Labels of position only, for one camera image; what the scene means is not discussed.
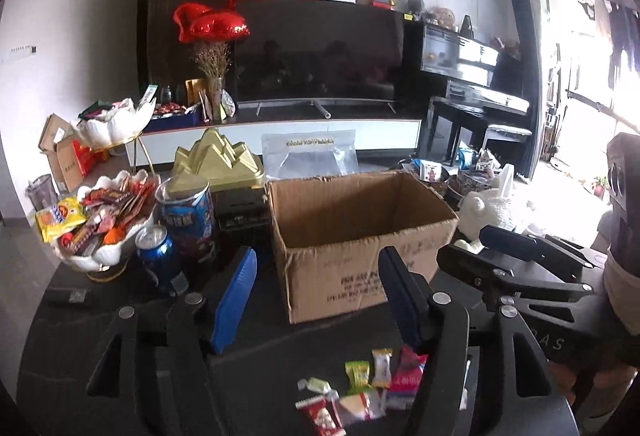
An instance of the white shell-shaped bowl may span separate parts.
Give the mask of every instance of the white shell-shaped bowl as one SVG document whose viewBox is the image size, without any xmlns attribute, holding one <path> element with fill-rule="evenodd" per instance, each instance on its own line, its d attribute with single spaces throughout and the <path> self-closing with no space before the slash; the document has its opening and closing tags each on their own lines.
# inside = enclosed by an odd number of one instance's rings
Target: white shell-shaped bowl
<svg viewBox="0 0 640 436">
<path fill-rule="evenodd" d="M 136 138 L 151 120 L 155 108 L 153 99 L 137 111 L 118 110 L 108 122 L 84 120 L 72 127 L 83 145 L 93 150 L 112 148 Z"/>
<path fill-rule="evenodd" d="M 100 176 L 96 184 L 91 188 L 87 186 L 80 187 L 78 189 L 78 200 L 82 201 L 84 197 L 93 189 L 117 189 L 120 184 L 126 178 L 130 176 L 127 171 L 120 171 L 120 173 L 114 178 L 107 178 L 106 176 Z M 135 181 L 141 181 L 147 177 L 145 170 L 138 171 L 134 176 Z M 155 176 L 156 183 L 160 184 L 160 177 Z M 105 267 L 114 266 L 118 264 L 122 259 L 129 257 L 136 249 L 135 237 L 139 230 L 144 226 L 151 226 L 154 224 L 156 209 L 154 212 L 144 221 L 133 225 L 127 232 L 127 237 L 117 244 L 106 244 L 101 246 L 90 257 L 68 256 L 64 254 L 58 246 L 58 240 L 51 242 L 56 256 L 65 264 L 68 264 L 74 270 L 79 272 L 98 272 L 98 270 L 104 270 Z"/>
</svg>

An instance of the rabbit figurine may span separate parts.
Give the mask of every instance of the rabbit figurine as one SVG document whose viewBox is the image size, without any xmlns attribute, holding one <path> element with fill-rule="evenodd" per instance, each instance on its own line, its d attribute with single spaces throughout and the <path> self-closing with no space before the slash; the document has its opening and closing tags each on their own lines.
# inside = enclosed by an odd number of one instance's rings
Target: rabbit figurine
<svg viewBox="0 0 640 436">
<path fill-rule="evenodd" d="M 409 13 L 414 16 L 414 20 L 420 20 L 420 14 L 424 12 L 424 0 L 407 0 L 406 6 Z"/>
</svg>

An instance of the gold mountain-shaped box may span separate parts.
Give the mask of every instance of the gold mountain-shaped box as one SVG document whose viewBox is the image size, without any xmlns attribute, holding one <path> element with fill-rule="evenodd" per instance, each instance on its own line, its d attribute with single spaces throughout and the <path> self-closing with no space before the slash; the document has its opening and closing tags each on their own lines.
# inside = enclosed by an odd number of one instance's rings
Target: gold mountain-shaped box
<svg viewBox="0 0 640 436">
<path fill-rule="evenodd" d="M 264 184 L 264 168 L 244 142 L 231 145 L 217 129 L 207 129 L 202 138 L 188 150 L 175 152 L 172 177 L 180 186 L 180 175 L 199 175 L 209 180 L 212 192 Z"/>
</svg>

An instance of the white plush toy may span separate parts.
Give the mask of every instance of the white plush toy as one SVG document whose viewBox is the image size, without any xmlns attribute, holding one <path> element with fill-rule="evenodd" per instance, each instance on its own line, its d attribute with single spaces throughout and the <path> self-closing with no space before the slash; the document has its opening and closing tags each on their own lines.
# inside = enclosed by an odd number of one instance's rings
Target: white plush toy
<svg viewBox="0 0 640 436">
<path fill-rule="evenodd" d="M 500 174 L 500 188 L 472 191 L 460 201 L 458 229 L 472 244 L 478 240 L 484 226 L 499 226 L 521 233 L 531 224 L 535 205 L 531 201 L 525 203 L 522 199 L 511 196 L 512 189 L 513 167 L 507 165 Z"/>
</svg>

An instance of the black table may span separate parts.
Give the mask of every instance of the black table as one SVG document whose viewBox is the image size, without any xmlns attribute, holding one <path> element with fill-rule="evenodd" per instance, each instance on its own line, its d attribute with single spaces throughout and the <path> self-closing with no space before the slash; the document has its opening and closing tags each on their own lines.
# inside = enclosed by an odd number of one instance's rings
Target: black table
<svg viewBox="0 0 640 436">
<path fill-rule="evenodd" d="M 504 116 L 494 116 L 481 108 L 436 97 L 433 99 L 433 117 L 427 140 L 427 151 L 431 151 L 433 146 L 440 117 L 451 122 L 449 142 L 444 159 L 451 165 L 456 161 L 462 129 L 471 132 L 470 146 L 476 150 L 484 149 L 489 140 L 522 143 L 531 136 L 530 130 L 517 127 L 514 122 L 505 119 Z"/>
<path fill-rule="evenodd" d="M 478 291 L 438 272 L 435 289 L 462 287 L 468 308 L 481 303 Z M 89 360 L 115 311 L 158 299 L 142 267 L 132 260 L 110 283 L 89 281 L 64 264 L 50 287 L 89 288 L 97 304 L 88 310 L 40 304 L 26 341 L 18 377 L 17 404 L 42 436 L 132 434 L 117 399 L 89 397 L 85 386 Z M 371 360 L 373 348 L 400 348 L 398 330 L 386 304 L 326 320 L 289 325 L 273 264 L 261 267 L 247 303 L 236 342 L 222 356 L 208 359 L 212 388 L 234 435 L 313 434 L 305 416 L 294 409 L 300 378 L 328 380 L 344 394 L 344 363 Z M 475 396 L 476 365 L 468 386 Z M 462 413 L 457 432 L 468 433 L 472 411 Z M 400 434 L 405 414 L 350 426 L 349 434 Z"/>
</svg>

